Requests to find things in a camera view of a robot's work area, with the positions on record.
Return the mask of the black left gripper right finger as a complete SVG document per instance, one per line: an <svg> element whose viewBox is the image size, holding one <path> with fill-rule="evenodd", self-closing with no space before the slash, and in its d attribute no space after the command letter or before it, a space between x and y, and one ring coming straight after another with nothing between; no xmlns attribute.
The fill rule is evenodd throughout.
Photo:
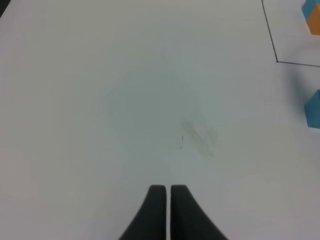
<svg viewBox="0 0 320 240"><path fill-rule="evenodd" d="M170 190L170 238L172 240L225 240L186 185Z"/></svg>

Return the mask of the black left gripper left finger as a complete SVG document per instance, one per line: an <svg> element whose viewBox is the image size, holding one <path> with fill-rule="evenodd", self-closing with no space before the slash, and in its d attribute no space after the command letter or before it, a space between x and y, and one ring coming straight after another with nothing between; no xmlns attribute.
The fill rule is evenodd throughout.
<svg viewBox="0 0 320 240"><path fill-rule="evenodd" d="M167 192L164 185L151 185L144 201L121 240L165 240Z"/></svg>

